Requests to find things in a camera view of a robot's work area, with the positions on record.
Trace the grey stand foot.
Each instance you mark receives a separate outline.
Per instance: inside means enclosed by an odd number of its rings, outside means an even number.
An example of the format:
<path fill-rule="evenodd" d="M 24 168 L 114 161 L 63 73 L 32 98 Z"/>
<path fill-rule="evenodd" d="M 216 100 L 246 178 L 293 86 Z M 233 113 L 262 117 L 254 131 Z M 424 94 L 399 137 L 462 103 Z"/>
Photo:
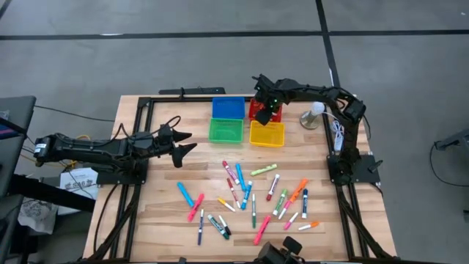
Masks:
<path fill-rule="evenodd" d="M 469 129 L 455 133 L 448 138 L 434 143 L 437 150 L 445 150 L 450 146 L 462 147 L 469 152 Z"/>

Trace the small pink white marker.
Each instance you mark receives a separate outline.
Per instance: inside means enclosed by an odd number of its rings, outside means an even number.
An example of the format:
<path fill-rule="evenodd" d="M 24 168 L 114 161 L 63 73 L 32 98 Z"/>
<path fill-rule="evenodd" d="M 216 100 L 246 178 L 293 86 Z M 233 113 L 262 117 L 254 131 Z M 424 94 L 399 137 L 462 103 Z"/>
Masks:
<path fill-rule="evenodd" d="M 292 217 L 285 223 L 285 225 L 284 225 L 284 230 L 288 230 L 288 229 L 291 227 L 292 223 L 293 223 L 293 222 L 296 220 L 296 218 L 298 217 L 298 214 L 299 214 L 299 213 L 296 212 L 296 213 L 294 213 L 294 214 L 292 215 Z"/>

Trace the blue highlighter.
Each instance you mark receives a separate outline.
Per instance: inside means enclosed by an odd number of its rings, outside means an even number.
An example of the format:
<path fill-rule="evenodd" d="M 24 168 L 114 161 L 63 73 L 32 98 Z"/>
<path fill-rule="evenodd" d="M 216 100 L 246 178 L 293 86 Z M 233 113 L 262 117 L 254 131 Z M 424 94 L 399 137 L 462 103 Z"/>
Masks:
<path fill-rule="evenodd" d="M 191 198 L 190 194 L 188 193 L 187 189 L 183 185 L 182 182 L 177 183 L 177 187 L 180 190 L 181 194 L 183 195 L 185 201 L 188 203 L 189 207 L 192 208 L 194 206 L 194 201 Z"/>

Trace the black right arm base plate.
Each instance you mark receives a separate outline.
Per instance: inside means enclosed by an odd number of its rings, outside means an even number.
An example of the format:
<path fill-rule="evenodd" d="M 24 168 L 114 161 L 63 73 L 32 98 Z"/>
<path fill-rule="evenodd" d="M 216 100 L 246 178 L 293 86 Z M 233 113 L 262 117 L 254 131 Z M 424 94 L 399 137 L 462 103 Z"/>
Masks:
<path fill-rule="evenodd" d="M 360 155 L 353 165 L 340 161 L 338 155 L 327 157 L 330 181 L 336 186 L 349 183 L 378 183 L 380 176 L 378 167 L 383 161 L 376 161 L 373 155 Z"/>

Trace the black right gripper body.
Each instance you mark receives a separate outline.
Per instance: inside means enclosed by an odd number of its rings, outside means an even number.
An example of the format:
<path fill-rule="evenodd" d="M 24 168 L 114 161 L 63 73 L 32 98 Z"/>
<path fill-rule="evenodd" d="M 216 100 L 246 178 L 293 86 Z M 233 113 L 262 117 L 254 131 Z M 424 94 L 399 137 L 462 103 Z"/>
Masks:
<path fill-rule="evenodd" d="M 266 125 L 274 116 L 278 115 L 282 102 L 275 96 L 256 93 L 255 100 L 262 104 L 261 109 L 256 113 L 255 119 L 262 125 Z"/>

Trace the light blue white-label marker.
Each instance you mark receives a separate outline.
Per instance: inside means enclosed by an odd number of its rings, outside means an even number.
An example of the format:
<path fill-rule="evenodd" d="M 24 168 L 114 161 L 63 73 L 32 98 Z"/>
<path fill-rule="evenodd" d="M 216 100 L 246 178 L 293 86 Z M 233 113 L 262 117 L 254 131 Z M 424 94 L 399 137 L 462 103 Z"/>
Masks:
<path fill-rule="evenodd" d="M 244 192 L 244 196 L 243 196 L 243 201 L 242 201 L 241 207 L 240 207 L 242 210 L 245 210 L 245 209 L 246 209 L 246 206 L 247 206 L 247 203 L 248 203 L 248 199 L 249 199 L 249 197 L 250 197 L 252 185 L 253 185 L 253 182 L 249 180 L 249 181 L 248 181 L 248 185 L 246 186 L 246 189 L 245 189 L 245 192 Z"/>

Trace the white printed paper sheet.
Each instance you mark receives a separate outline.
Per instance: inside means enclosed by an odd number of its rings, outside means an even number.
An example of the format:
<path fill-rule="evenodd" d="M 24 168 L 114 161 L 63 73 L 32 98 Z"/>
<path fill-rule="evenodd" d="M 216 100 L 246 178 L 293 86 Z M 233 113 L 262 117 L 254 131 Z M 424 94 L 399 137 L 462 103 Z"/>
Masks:
<path fill-rule="evenodd" d="M 74 194 L 97 199 L 97 173 L 91 168 L 73 169 L 60 174 L 60 186 Z"/>

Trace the blue plastic basket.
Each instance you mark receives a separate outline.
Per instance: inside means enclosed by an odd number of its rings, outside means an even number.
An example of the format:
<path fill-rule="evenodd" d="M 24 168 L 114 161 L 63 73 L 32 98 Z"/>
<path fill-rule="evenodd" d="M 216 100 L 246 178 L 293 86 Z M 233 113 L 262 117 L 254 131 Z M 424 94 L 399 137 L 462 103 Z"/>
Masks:
<path fill-rule="evenodd" d="M 213 118 L 243 119 L 245 117 L 244 97 L 219 97 L 213 98 Z"/>

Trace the yellow plastic basket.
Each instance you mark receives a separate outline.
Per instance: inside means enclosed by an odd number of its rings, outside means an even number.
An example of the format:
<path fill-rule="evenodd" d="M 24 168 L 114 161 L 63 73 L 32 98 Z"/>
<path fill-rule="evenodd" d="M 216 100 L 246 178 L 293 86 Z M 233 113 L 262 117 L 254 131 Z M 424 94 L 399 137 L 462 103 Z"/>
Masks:
<path fill-rule="evenodd" d="M 281 122 L 269 122 L 262 125 L 251 121 L 249 142 L 258 147 L 283 147 L 285 143 L 285 125 Z"/>

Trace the pink highlighter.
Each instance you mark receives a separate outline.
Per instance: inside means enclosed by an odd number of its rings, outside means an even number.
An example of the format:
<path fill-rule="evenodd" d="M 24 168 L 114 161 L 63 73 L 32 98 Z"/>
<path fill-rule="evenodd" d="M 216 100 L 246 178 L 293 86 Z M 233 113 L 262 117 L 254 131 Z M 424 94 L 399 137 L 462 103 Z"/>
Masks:
<path fill-rule="evenodd" d="M 196 212 L 199 209 L 200 205 L 202 204 L 203 200 L 204 200 L 204 194 L 200 194 L 198 196 L 198 199 L 196 200 L 194 206 L 192 207 L 190 213 L 188 214 L 188 222 L 193 221 L 193 219 L 196 215 Z"/>
<path fill-rule="evenodd" d="M 270 215 L 264 217 L 263 222 L 262 222 L 262 225 L 261 225 L 261 227 L 259 228 L 259 231 L 257 232 L 256 237 L 254 238 L 254 241 L 253 241 L 253 243 L 254 243 L 255 246 L 259 245 L 259 243 L 260 243 L 260 241 L 261 241 L 261 239 L 262 239 L 262 236 L 263 236 L 263 234 L 264 234 L 264 232 L 265 232 L 265 230 L 266 230 L 266 228 L 267 228 L 267 226 L 268 226 L 270 220 L 271 220 L 271 216 L 270 216 Z"/>

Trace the white bulb lamp brass base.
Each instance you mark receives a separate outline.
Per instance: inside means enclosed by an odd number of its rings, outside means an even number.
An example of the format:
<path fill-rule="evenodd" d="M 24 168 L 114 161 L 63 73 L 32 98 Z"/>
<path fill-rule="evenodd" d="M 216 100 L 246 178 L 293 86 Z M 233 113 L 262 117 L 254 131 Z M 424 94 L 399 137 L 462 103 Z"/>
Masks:
<path fill-rule="evenodd" d="M 313 102 L 311 108 L 300 116 L 300 124 L 306 130 L 314 130 L 322 122 L 322 113 L 325 111 L 325 105 L 320 102 Z"/>

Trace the green plastic basket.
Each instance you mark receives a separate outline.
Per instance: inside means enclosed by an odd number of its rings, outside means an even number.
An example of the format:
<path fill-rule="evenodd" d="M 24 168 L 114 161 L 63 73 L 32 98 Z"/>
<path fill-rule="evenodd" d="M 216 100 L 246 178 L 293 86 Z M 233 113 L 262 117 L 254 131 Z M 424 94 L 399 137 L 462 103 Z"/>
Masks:
<path fill-rule="evenodd" d="M 212 118 L 208 140 L 212 143 L 239 144 L 243 141 L 243 129 L 241 119 Z"/>

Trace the black beam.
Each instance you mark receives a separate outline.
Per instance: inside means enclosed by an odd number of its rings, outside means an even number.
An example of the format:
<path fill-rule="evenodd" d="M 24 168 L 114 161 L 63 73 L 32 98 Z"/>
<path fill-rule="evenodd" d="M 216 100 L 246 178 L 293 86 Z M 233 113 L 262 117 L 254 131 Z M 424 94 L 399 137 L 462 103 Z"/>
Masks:
<path fill-rule="evenodd" d="M 50 186 L 32 178 L 13 175 L 7 192 L 9 194 L 21 194 L 25 197 L 50 202 L 66 208 L 73 208 L 92 213 L 95 201 L 55 186 Z"/>

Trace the thick dark green marker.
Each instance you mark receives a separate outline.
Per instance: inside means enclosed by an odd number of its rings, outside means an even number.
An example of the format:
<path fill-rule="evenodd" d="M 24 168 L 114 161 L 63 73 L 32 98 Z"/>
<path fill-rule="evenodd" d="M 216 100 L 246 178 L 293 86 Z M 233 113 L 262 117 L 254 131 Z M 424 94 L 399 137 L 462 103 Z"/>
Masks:
<path fill-rule="evenodd" d="M 208 220 L 210 221 L 210 223 L 217 229 L 217 231 L 218 231 L 226 240 L 229 240 L 229 235 L 228 235 L 228 233 L 227 233 L 226 230 L 215 220 L 215 218 L 213 217 L 213 215 L 209 214 L 207 217 L 208 217 Z"/>

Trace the green cap white-label marker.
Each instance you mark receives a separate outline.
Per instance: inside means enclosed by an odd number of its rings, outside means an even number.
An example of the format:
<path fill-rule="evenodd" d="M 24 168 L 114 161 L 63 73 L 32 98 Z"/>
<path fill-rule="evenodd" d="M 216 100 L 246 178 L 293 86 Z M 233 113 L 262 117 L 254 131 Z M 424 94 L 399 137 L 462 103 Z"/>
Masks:
<path fill-rule="evenodd" d="M 279 197 L 277 203 L 276 203 L 276 206 L 275 206 L 275 209 L 273 210 L 273 215 L 274 216 L 277 216 L 280 209 L 281 209 L 281 206 L 283 205 L 286 197 L 287 197 L 287 192 L 288 190 L 286 188 L 284 188 L 281 192 L 281 196 Z"/>

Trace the crumpled white bag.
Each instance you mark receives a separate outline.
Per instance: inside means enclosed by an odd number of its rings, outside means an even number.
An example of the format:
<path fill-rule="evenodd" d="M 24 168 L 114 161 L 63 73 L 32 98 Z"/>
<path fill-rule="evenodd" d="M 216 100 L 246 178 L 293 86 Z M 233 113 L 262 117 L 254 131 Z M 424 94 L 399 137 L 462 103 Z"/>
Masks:
<path fill-rule="evenodd" d="M 24 198 L 18 222 L 39 233 L 51 235 L 54 230 L 58 206 L 32 198 Z"/>

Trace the red plastic basket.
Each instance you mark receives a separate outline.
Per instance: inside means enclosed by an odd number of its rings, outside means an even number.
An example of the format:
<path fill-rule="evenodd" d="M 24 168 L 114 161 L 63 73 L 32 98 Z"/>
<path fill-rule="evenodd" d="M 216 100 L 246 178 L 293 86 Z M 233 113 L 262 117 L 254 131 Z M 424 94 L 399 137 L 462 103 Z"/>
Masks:
<path fill-rule="evenodd" d="M 254 98 L 250 100 L 250 106 L 249 106 L 249 112 L 248 112 L 248 117 L 250 120 L 254 120 L 255 116 L 258 111 L 262 110 L 264 108 L 263 104 L 260 102 L 257 102 Z M 282 106 L 278 108 L 278 111 L 275 112 L 271 118 L 271 122 L 281 122 L 281 115 L 282 115 Z"/>

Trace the navy blue white-label marker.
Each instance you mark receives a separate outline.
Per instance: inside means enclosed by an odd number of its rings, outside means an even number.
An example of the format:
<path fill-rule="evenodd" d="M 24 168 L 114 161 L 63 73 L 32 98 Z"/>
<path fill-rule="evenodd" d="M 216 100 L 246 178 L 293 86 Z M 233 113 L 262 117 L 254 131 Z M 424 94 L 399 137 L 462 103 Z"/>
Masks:
<path fill-rule="evenodd" d="M 301 212 L 302 219 L 306 219 L 308 215 L 308 200 L 309 200 L 309 190 L 305 188 L 303 189 L 303 197 L 302 197 L 302 212 Z"/>

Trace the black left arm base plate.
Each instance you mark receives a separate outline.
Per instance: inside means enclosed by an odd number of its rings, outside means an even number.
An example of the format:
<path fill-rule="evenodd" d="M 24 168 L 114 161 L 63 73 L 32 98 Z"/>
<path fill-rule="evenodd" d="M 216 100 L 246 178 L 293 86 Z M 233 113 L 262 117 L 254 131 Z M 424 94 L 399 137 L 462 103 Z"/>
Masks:
<path fill-rule="evenodd" d="M 97 173 L 97 184 L 143 184 L 147 180 L 148 160 L 116 161 L 113 164 L 94 164 L 91 168 Z"/>

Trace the black aluminium table frame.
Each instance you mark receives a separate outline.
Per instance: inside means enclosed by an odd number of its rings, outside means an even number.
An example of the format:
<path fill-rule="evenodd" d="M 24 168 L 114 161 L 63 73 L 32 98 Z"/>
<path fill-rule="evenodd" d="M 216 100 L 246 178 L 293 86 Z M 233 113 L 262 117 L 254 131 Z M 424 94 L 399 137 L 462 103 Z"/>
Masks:
<path fill-rule="evenodd" d="M 180 168 L 173 166 L 169 156 L 149 161 L 147 180 L 141 187 L 134 227 L 124 226 L 119 235 L 116 256 L 122 257 L 126 244 L 131 244 L 130 260 L 133 262 L 176 262 L 184 257 L 189 262 L 245 262 L 259 253 L 261 245 L 253 241 L 264 217 L 271 220 L 262 236 L 263 243 L 281 246 L 287 236 L 301 243 L 301 256 L 306 260 L 346 260 L 344 239 L 336 188 L 330 181 L 326 158 L 328 141 L 326 129 L 331 118 L 324 117 L 317 129 L 308 131 L 300 123 L 300 115 L 308 109 L 305 102 L 292 102 L 282 110 L 285 125 L 285 143 L 280 148 L 253 146 L 244 139 L 239 144 L 215 144 L 208 140 L 212 101 L 203 95 L 180 99 L 176 96 L 159 96 L 151 109 L 143 109 L 141 121 L 152 129 L 180 116 L 176 129 L 192 133 L 190 143 L 197 146 L 183 159 Z M 244 192 L 236 185 L 222 165 L 226 161 L 237 175 L 235 164 L 240 164 L 245 186 L 252 181 L 252 189 L 245 210 L 239 209 L 226 181 L 229 178 L 241 203 Z M 271 164 L 272 171 L 251 176 L 254 170 Z M 270 201 L 266 196 L 273 178 L 280 174 L 279 182 Z M 278 216 L 287 200 L 303 178 L 309 181 L 308 215 L 301 218 L 303 190 L 290 205 L 281 220 Z M 194 201 L 200 194 L 204 200 L 192 222 L 188 222 L 191 209 L 177 187 L 182 182 Z M 282 190 L 287 197 L 277 216 L 273 215 Z M 251 222 L 251 196 L 256 194 L 256 229 Z M 231 212 L 217 198 L 228 202 L 236 211 Z M 202 244 L 197 246 L 200 211 L 204 209 Z M 288 230 L 285 223 L 298 212 L 298 217 Z M 226 240 L 208 220 L 211 214 L 223 227 L 222 215 L 231 235 Z M 298 228 L 313 221 L 320 224 L 309 230 Z"/>

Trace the light green highlighter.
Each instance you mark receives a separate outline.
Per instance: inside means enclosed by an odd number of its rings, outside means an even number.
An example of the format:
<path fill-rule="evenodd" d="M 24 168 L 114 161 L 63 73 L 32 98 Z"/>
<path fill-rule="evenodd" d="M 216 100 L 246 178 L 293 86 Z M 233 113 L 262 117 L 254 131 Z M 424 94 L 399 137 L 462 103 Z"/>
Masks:
<path fill-rule="evenodd" d="M 276 169 L 278 167 L 277 164 L 271 164 L 269 166 L 266 166 L 264 168 L 261 168 L 261 169 L 257 169 L 257 170 L 254 170 L 250 173 L 251 176 L 257 176 L 257 175 L 260 175 L 262 173 L 265 173 L 265 172 L 269 172 L 269 171 L 272 171 L 274 169 Z"/>

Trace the slim light blue marker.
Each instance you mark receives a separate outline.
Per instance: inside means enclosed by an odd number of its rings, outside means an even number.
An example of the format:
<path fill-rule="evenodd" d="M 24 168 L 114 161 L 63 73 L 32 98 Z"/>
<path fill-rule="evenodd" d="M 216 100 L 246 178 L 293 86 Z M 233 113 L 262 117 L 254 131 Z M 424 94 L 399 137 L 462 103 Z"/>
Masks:
<path fill-rule="evenodd" d="M 241 189 L 242 189 L 243 192 L 245 192 L 246 191 L 246 186 L 245 186 L 245 181 L 244 181 L 244 178 L 243 178 L 243 172 L 242 172 L 240 164 L 235 164 L 235 168 L 237 170 L 237 177 L 238 177 L 238 180 L 240 181 Z"/>

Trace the grey desk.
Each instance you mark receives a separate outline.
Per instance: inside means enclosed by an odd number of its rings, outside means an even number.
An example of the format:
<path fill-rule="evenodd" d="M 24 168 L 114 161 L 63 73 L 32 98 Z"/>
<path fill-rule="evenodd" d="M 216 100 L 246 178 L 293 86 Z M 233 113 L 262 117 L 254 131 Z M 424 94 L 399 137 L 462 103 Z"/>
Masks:
<path fill-rule="evenodd" d="M 27 131 L 35 103 L 36 97 L 31 95 L 0 98 L 0 111 L 8 110 L 10 112 L 8 120 Z M 0 197 L 4 197 L 8 192 L 24 140 L 25 136 L 22 134 L 0 140 Z"/>

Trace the slim white blue-label pen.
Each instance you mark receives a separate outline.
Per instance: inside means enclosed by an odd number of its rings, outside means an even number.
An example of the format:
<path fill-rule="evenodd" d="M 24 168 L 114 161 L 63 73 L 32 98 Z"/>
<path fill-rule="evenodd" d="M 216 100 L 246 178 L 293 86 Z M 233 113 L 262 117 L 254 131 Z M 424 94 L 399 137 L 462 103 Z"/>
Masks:
<path fill-rule="evenodd" d="M 201 209 L 201 211 L 200 211 L 200 217 L 199 217 L 199 228 L 198 228 L 197 246 L 201 246 L 201 244 L 202 244 L 203 226 L 204 226 L 204 209 Z"/>

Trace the black power strip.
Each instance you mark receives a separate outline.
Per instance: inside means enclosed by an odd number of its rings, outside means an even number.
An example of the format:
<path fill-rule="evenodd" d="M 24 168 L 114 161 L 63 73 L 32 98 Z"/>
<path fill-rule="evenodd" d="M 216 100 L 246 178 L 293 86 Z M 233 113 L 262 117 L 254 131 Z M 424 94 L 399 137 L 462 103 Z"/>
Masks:
<path fill-rule="evenodd" d="M 196 87 L 178 89 L 162 89 L 158 92 L 159 95 L 225 95 L 226 90 L 223 87 Z"/>

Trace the slim red Expo marker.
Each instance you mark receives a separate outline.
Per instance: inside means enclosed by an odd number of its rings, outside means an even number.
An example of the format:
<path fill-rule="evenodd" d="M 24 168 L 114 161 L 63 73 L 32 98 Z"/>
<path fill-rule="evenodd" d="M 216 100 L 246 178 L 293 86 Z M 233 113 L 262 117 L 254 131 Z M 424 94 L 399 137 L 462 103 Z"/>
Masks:
<path fill-rule="evenodd" d="M 237 207 L 240 209 L 240 202 L 239 202 L 239 199 L 238 199 L 238 197 L 237 197 L 237 195 L 236 195 L 234 186 L 232 185 L 232 182 L 231 182 L 231 180 L 230 180 L 229 178 L 227 178 L 226 181 L 227 181 L 227 183 L 228 183 L 228 186 L 229 186 L 229 189 L 230 189 L 230 191 L 231 191 L 231 193 L 232 193 L 232 196 L 233 196 L 233 198 L 234 198 L 234 200 L 235 200 L 235 203 L 236 203 Z"/>

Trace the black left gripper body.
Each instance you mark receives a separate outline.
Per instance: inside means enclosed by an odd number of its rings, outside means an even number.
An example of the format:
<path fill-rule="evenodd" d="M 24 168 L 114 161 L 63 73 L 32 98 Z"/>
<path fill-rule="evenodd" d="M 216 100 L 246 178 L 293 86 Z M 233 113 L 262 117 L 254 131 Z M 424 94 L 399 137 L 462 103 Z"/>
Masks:
<path fill-rule="evenodd" d="M 145 136 L 141 139 L 141 157 L 152 158 L 169 154 L 174 149 L 173 136 Z"/>

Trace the yellow cap white marker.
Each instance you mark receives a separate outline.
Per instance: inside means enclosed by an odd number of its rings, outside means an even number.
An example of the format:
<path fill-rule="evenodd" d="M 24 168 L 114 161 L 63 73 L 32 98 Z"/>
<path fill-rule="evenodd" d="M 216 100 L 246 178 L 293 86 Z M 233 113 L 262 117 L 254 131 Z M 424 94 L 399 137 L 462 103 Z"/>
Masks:
<path fill-rule="evenodd" d="M 217 200 L 223 205 L 225 206 L 226 208 L 228 208 L 231 212 L 235 212 L 236 210 L 228 203 L 226 202 L 224 199 L 222 198 L 217 198 Z"/>

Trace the red cap white marker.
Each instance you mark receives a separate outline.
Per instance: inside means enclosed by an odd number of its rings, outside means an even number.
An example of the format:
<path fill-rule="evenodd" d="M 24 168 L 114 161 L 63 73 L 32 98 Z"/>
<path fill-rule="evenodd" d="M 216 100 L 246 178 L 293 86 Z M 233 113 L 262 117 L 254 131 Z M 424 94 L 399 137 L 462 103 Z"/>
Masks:
<path fill-rule="evenodd" d="M 274 194 L 274 191 L 276 190 L 276 186 L 279 182 L 279 179 L 280 179 L 280 174 L 276 174 L 275 177 L 273 178 L 273 181 L 270 185 L 270 188 L 268 190 L 268 193 L 267 193 L 267 196 L 266 196 L 266 200 L 267 201 L 270 201 L 273 194 Z"/>

